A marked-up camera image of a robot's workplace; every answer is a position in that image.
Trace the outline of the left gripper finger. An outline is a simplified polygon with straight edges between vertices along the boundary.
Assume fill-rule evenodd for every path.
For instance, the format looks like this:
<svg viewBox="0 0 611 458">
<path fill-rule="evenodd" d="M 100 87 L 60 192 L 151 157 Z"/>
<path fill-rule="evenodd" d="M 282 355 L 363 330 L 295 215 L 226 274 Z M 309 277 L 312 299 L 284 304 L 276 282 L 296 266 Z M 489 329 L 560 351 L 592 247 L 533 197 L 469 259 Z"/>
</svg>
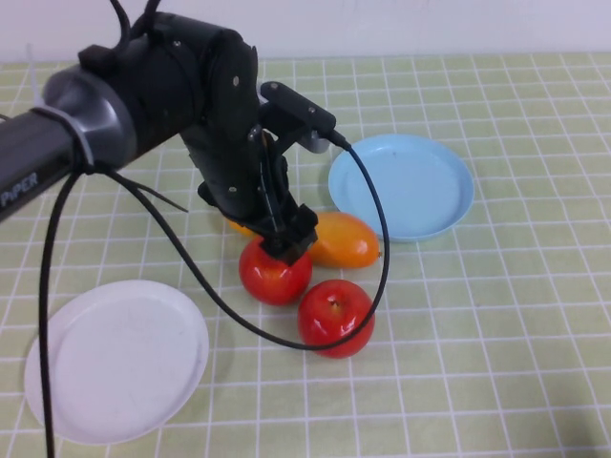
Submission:
<svg viewBox="0 0 611 458">
<path fill-rule="evenodd" d="M 318 239 L 316 226 L 318 216 L 306 205 L 302 204 L 288 221 L 287 237 L 290 243 L 299 248 L 309 248 Z"/>
<path fill-rule="evenodd" d="M 293 265 L 306 254 L 306 230 L 296 225 L 276 229 L 265 226 L 260 234 L 261 248 L 274 260 Z"/>
</svg>

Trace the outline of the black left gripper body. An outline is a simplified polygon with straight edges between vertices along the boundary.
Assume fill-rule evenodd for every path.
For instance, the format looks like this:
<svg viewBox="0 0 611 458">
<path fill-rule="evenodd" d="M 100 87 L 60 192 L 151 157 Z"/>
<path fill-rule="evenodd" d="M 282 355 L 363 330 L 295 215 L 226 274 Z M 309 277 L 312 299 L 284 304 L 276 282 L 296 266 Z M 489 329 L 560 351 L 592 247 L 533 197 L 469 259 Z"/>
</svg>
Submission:
<svg viewBox="0 0 611 458">
<path fill-rule="evenodd" d="M 288 191 L 283 160 L 261 126 L 232 140 L 196 125 L 184 131 L 184 143 L 203 178 L 200 197 L 225 217 L 258 234 L 295 227 L 299 207 Z"/>
</svg>

